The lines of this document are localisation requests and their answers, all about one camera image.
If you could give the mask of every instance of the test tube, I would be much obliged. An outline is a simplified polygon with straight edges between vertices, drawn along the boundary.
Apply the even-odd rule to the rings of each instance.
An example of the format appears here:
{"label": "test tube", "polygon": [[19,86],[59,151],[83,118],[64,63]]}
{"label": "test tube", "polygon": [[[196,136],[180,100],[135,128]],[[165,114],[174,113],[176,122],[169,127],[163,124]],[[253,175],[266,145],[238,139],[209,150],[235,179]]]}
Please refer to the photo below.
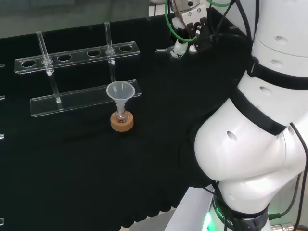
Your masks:
{"label": "test tube", "polygon": [[116,62],[114,59],[108,59],[108,63],[109,63],[109,69],[110,69],[111,82],[115,82],[116,81],[116,72],[115,72]]}
{"label": "test tube", "polygon": [[61,103],[61,99],[60,99],[59,91],[58,91],[58,86],[57,86],[56,80],[54,79],[54,75],[53,75],[54,69],[52,67],[52,59],[49,58],[49,55],[48,55],[48,52],[47,52],[47,49],[46,49],[46,45],[45,45],[45,42],[44,42],[43,34],[42,34],[41,31],[37,32],[37,38],[38,38],[38,42],[39,42],[40,51],[42,52],[42,55],[43,55],[42,63],[46,66],[46,73],[49,76],[49,81],[50,81],[50,84],[51,84],[53,94],[56,98],[57,103]]}
{"label": "test tube", "polygon": [[[111,31],[110,31],[110,23],[105,22],[105,33],[106,33],[106,41],[107,41],[107,50],[106,54],[113,54],[115,53],[115,50],[112,48],[112,41],[111,41]],[[116,72],[115,72],[115,60],[114,59],[108,59],[109,63],[109,69],[110,69],[110,77],[111,82],[115,82],[116,78]]]}
{"label": "test tube", "polygon": [[106,54],[113,54],[115,53],[115,50],[112,48],[111,31],[110,31],[109,22],[105,22],[105,32],[106,32],[106,41],[107,41]]}

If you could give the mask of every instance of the funnel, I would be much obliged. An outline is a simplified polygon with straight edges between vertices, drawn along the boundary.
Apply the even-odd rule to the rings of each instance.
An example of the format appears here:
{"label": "funnel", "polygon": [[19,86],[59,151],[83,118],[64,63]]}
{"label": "funnel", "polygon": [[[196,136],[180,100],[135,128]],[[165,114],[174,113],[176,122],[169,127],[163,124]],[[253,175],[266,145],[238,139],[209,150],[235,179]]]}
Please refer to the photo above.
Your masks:
{"label": "funnel", "polygon": [[117,111],[111,115],[111,127],[116,131],[128,131],[133,127],[133,115],[125,111],[124,105],[135,94],[135,88],[127,82],[116,81],[108,85],[107,95],[113,99]]}

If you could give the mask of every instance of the rack hole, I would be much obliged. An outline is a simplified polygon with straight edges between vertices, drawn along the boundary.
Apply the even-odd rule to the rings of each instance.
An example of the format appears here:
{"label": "rack hole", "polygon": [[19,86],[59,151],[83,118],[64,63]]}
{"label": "rack hole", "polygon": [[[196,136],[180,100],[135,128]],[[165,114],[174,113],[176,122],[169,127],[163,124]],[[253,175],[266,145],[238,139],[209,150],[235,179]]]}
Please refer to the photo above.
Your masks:
{"label": "rack hole", "polygon": [[266,95],[271,95],[271,94],[272,94],[271,90],[268,89],[268,88],[266,88],[266,87],[260,87],[260,90],[261,90],[264,94],[266,94]]}
{"label": "rack hole", "polygon": [[100,51],[89,51],[87,53],[87,55],[90,56],[90,57],[96,57],[96,56],[99,56],[100,54],[101,54]]}
{"label": "rack hole", "polygon": [[71,55],[65,54],[65,55],[59,56],[59,57],[58,57],[58,60],[61,61],[61,62],[67,62],[67,61],[69,61],[71,58],[72,58]]}
{"label": "rack hole", "polygon": [[28,60],[21,63],[21,66],[29,68],[36,64],[35,60]]}
{"label": "rack hole", "polygon": [[121,46],[121,47],[120,47],[120,50],[123,51],[123,52],[128,52],[128,51],[131,51],[132,49],[133,49],[133,47],[132,47],[132,46],[129,46],[129,45],[127,45],[127,46]]}
{"label": "rack hole", "polygon": [[237,140],[236,135],[234,135],[232,132],[227,131],[227,135],[231,140],[234,140],[234,141]]}

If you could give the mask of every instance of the green light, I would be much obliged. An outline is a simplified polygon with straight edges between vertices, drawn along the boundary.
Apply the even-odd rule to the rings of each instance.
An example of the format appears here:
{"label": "green light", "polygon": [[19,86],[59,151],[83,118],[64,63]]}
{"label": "green light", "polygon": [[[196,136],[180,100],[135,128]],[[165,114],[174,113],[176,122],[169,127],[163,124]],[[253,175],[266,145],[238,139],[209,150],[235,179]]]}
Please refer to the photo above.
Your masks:
{"label": "green light", "polygon": [[208,212],[204,218],[202,231],[214,231],[216,230],[216,226],[212,220],[210,213]]}

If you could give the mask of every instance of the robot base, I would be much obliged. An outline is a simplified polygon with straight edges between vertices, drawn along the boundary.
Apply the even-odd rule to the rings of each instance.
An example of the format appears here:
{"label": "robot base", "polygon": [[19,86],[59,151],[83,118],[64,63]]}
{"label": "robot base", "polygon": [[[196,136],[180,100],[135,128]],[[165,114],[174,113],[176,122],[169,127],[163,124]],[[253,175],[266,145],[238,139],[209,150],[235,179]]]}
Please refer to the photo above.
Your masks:
{"label": "robot base", "polygon": [[[218,218],[213,205],[211,205],[210,211],[205,218],[205,226],[203,231],[223,231],[224,230],[224,223]],[[261,229],[261,231],[271,231],[270,221],[268,220],[266,225]]]}

